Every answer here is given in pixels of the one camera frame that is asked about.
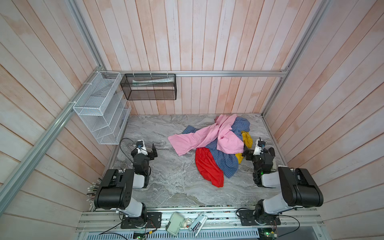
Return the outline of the pink cloth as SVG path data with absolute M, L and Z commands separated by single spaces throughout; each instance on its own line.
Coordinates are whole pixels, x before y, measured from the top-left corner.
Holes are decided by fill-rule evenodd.
M 243 151 L 244 143 L 232 132 L 232 125 L 238 116 L 220 115 L 214 124 L 194 133 L 172 135 L 168 140 L 176 153 L 182 156 L 192 149 L 204 148 L 217 140 L 217 150 L 225 154 L 237 154 Z

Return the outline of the red cloth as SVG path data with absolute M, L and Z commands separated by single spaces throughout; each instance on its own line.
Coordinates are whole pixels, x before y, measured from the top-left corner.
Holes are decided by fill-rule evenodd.
M 222 188 L 224 186 L 224 173 L 215 162 L 208 148 L 197 148 L 195 163 L 202 177 L 211 182 L 213 186 Z

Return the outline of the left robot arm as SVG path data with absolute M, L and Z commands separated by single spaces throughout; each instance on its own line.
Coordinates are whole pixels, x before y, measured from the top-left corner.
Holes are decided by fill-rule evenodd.
M 133 189 L 144 189 L 148 186 L 152 169 L 150 161 L 158 157 L 155 145 L 148 151 L 143 140 L 136 143 L 132 150 L 133 167 L 131 169 L 107 170 L 94 197 L 97 209 L 116 210 L 127 218 L 147 218 L 144 203 L 136 201 Z

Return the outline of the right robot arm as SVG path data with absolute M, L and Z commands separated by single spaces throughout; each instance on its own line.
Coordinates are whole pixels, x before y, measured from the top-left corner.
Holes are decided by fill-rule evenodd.
M 242 156 L 254 166 L 253 179 L 258 187 L 280 189 L 280 193 L 269 199 L 258 201 L 253 211 L 257 225 L 272 223 L 283 212 L 295 208 L 320 207 L 324 196 L 307 169 L 277 167 L 272 171 L 274 148 L 264 146 L 254 150 L 244 147 Z

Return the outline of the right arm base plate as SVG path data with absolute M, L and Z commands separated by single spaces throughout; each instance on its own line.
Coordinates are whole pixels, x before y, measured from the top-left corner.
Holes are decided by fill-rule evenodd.
M 264 225 L 281 225 L 281 220 L 277 215 L 269 215 L 263 211 L 250 210 L 240 208 L 236 211 L 242 226 L 264 226 Z

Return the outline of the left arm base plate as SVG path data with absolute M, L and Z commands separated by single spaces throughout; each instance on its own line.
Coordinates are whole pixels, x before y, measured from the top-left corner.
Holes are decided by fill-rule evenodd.
M 121 223 L 122 229 L 143 229 L 153 228 L 158 229 L 161 227 L 162 213 L 161 212 L 150 212 L 142 214 L 138 218 L 123 217 Z

